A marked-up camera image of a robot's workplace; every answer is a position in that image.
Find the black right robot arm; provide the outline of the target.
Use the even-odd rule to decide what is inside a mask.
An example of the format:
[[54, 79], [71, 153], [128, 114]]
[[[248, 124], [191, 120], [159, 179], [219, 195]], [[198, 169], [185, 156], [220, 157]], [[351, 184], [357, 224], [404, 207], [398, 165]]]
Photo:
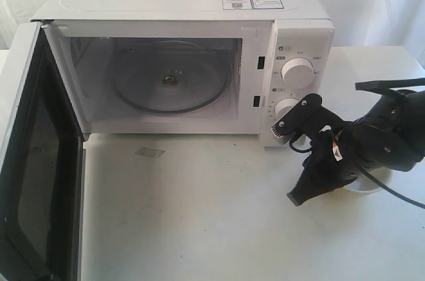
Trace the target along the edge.
[[285, 135], [309, 138], [309, 156], [295, 187], [287, 194], [300, 206], [365, 176], [393, 196], [419, 208], [424, 204], [386, 186], [372, 175], [378, 168], [410, 171], [424, 159], [423, 78], [358, 82], [356, 90], [380, 95], [355, 121], [345, 121], [323, 107], [318, 94], [308, 94], [278, 122]]

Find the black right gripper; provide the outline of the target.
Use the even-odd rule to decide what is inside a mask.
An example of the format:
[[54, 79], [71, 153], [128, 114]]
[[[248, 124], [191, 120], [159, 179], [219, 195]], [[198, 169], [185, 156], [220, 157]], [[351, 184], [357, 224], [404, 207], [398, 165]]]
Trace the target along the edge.
[[321, 127], [302, 128], [311, 140], [311, 152], [303, 162], [303, 171], [295, 187], [286, 194], [295, 206], [349, 185], [358, 178], [353, 162], [343, 156], [345, 148], [339, 136], [345, 128], [346, 124], [331, 126], [325, 131]]

